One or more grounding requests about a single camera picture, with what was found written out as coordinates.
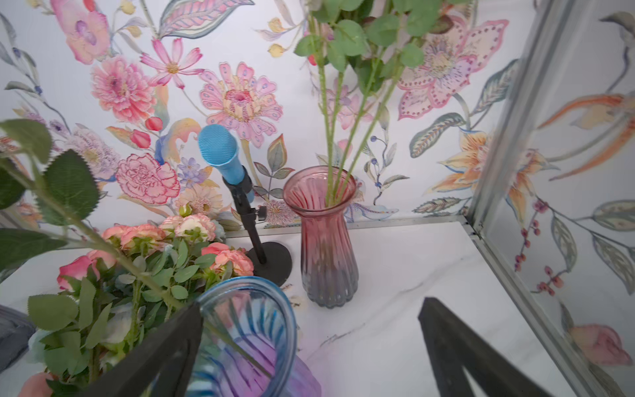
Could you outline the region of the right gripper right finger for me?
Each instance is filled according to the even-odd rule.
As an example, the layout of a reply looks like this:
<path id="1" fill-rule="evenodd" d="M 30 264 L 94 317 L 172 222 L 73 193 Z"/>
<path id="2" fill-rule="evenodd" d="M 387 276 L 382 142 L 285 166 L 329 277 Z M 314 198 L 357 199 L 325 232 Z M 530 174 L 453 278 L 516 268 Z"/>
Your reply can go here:
<path id="1" fill-rule="evenodd" d="M 441 396 L 473 396 L 470 375 L 487 396 L 548 396 L 439 299 L 428 297 L 418 315 Z"/>

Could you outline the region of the large pink rose stem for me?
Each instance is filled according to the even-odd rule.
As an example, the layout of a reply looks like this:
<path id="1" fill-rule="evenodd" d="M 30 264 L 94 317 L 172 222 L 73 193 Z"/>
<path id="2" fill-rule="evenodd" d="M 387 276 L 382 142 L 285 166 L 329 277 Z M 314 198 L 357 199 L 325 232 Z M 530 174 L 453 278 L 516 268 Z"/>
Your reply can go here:
<path id="1" fill-rule="evenodd" d="M 1 267 L 17 268 L 44 253 L 72 243 L 68 231 L 76 228 L 76 243 L 86 249 L 118 250 L 104 241 L 103 234 L 87 223 L 96 210 L 100 192 L 88 162 L 74 150 L 54 154 L 49 130 L 40 122 L 17 118 L 1 124 L 1 207 L 8 209 L 31 195 L 44 220 L 59 228 L 58 233 L 24 228 L 1 231 Z"/>

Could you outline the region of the green stem with leaves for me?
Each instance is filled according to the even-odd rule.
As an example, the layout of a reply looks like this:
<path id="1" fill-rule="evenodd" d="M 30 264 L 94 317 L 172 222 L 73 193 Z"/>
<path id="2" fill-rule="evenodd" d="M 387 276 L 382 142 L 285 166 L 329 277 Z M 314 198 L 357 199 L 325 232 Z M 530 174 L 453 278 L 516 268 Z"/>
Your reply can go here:
<path id="1" fill-rule="evenodd" d="M 380 112 L 399 86 L 405 94 L 402 116 L 422 114 L 446 102 L 469 79 L 473 55 L 461 54 L 459 30 L 469 21 L 471 1 L 305 1 L 308 32 L 294 53 L 317 67 L 320 109 L 327 142 L 326 204 L 344 200 L 344 182 L 352 176 L 379 114 L 360 140 L 335 154 L 336 123 L 347 107 L 344 78 L 352 72 L 361 100 L 353 110 L 348 141 L 362 119 Z"/>

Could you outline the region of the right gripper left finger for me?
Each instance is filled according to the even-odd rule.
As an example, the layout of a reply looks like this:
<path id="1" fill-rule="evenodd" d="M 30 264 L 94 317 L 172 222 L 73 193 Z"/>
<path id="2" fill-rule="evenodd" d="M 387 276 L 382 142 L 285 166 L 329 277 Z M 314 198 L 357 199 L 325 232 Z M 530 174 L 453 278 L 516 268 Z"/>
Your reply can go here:
<path id="1" fill-rule="evenodd" d="M 184 396 L 203 336 L 199 304 L 163 323 L 82 396 Z"/>

